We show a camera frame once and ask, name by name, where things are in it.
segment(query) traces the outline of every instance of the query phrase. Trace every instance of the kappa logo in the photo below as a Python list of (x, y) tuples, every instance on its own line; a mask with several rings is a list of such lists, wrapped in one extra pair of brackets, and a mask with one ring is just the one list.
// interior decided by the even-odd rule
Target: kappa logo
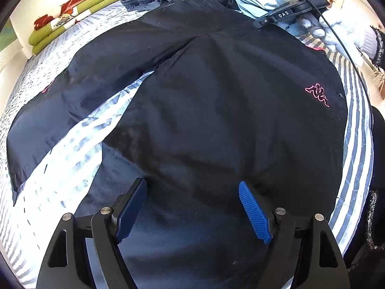
[(53, 81), (51, 81), (51, 83), (50, 83), (48, 86), (46, 86), (46, 87), (44, 88), (44, 90), (42, 91), (42, 93), (45, 93), (45, 92), (48, 90), (48, 88), (52, 85), (52, 83), (53, 83)]
[(329, 107), (328, 99), (325, 96), (325, 90), (321, 87), (320, 84), (315, 84), (310, 88), (305, 88), (305, 91), (312, 93), (313, 96), (318, 99), (318, 101), (323, 102), (327, 107)]

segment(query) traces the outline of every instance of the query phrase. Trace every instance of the gloved hand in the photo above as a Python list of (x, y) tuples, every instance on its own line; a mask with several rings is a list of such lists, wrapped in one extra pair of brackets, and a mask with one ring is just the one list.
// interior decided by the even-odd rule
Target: gloved hand
[[(329, 9), (323, 13), (323, 16), (345, 45), (355, 65), (362, 66), (363, 64), (363, 59), (357, 48), (367, 53), (370, 58), (375, 56), (377, 51), (376, 35), (366, 20), (359, 19), (352, 14), (343, 13), (339, 9)], [(312, 36), (320, 38), (330, 51), (338, 51), (348, 58), (343, 47), (322, 17), (318, 21), (311, 13), (307, 13), (297, 17), (294, 23), (289, 25), (286, 23), (285, 27), (282, 25), (280, 27), (293, 36), (311, 33)]]

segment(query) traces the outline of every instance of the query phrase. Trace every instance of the black cable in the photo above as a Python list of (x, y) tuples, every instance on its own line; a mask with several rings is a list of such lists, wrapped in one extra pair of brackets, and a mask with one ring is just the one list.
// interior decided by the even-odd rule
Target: black cable
[(336, 32), (334, 31), (334, 29), (332, 28), (332, 26), (328, 23), (328, 21), (326, 20), (326, 18), (322, 15), (322, 13), (320, 12), (320, 10), (310, 1), (310, 0), (306, 0), (310, 3), (310, 5), (315, 9), (317, 10), (317, 12), (321, 15), (321, 17), (323, 18), (323, 20), (325, 21), (325, 23), (329, 26), (330, 30), (332, 31), (332, 33), (336, 36), (338, 42), (342, 45), (342, 48), (345, 50), (346, 54), (348, 55), (348, 58), (350, 60), (350, 62), (352, 63), (353, 65), (353, 68), (354, 70), (356, 71), (358, 77), (359, 77), (359, 80), (362, 84), (362, 87), (363, 87), (363, 90), (366, 94), (366, 97), (368, 99), (368, 103), (369, 103), (369, 112), (370, 112), (370, 121), (371, 121), (371, 128), (373, 128), (373, 110), (372, 110), (372, 105), (370, 104), (370, 99), (369, 99), (369, 94), (368, 94), (368, 90), (366, 89), (366, 86), (365, 86), (365, 83), (363, 81), (363, 79), (361, 78), (361, 75), (357, 69), (357, 66), (355, 65), (355, 63), (353, 62), (352, 60), (352, 57), (350, 56), (348, 50), (345, 48), (345, 46), (343, 45), (341, 39), (338, 37), (338, 35), (336, 34)]

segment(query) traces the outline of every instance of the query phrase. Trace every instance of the striped bedsheet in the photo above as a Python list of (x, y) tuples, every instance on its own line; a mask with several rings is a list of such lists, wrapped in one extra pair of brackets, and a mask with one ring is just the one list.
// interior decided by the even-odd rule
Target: striped bedsheet
[[(21, 106), (68, 66), (80, 47), (113, 26), (141, 15), (127, 13), (119, 3), (91, 15), (87, 24), (76, 25), (71, 34), (57, 40), (56, 45), (50, 45), (34, 61), (29, 61), (0, 120), (0, 240), (26, 288), (36, 285), (42, 258), (58, 220), (66, 212), (74, 213), (87, 194), (102, 160), (102, 140), (116, 126), (140, 84), (151, 73), (111, 97), (71, 129), (32, 173), (15, 207), (12, 207), (6, 170), (6, 134)], [(304, 36), (301, 41), (326, 49), (319, 39), (311, 36)], [(359, 222), (372, 176), (372, 119), (369, 102), (351, 63), (339, 53), (326, 51), (341, 76), (348, 105), (343, 176), (330, 220), (344, 253)]]

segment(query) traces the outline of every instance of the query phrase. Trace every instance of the folded towel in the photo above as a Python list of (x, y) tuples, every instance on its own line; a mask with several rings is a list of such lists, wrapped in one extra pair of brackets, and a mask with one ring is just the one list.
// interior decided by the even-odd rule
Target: folded towel
[(50, 10), (47, 14), (39, 17), (34, 22), (34, 28), (35, 30), (38, 30), (48, 24), (51, 20), (55, 19), (56, 17), (64, 14), (68, 10), (72, 9), (74, 6), (77, 6), (79, 3), (83, 2), (85, 0), (69, 0), (66, 3), (57, 6)]
[(32, 53), (34, 55), (38, 55), (47, 45), (49, 45), (53, 40), (55, 40), (57, 37), (59, 37), (63, 32), (74, 26), (76, 23), (80, 22), (87, 16), (99, 11), (100, 9), (109, 6), (110, 4), (119, 1), (119, 0), (104, 0), (94, 6), (91, 6), (88, 10), (84, 11), (83, 13), (80, 13), (75, 18), (71, 19), (58, 29), (56, 29), (54, 32), (49, 34), (47, 37), (45, 37), (42, 41), (40, 41), (37, 45), (35, 45), (32, 48)]
[(40, 28), (39, 30), (32, 31), (32, 34), (28, 39), (28, 43), (30, 45), (37, 45), (40, 41), (43, 40), (44, 37), (48, 36), (54, 30), (64, 25), (71, 18), (78, 16), (81, 12), (84, 12), (91, 6), (94, 6), (102, 1), (104, 0), (85, 0), (79, 3), (77, 6), (60, 15), (59, 17), (55, 18), (54, 20), (50, 21), (47, 25)]

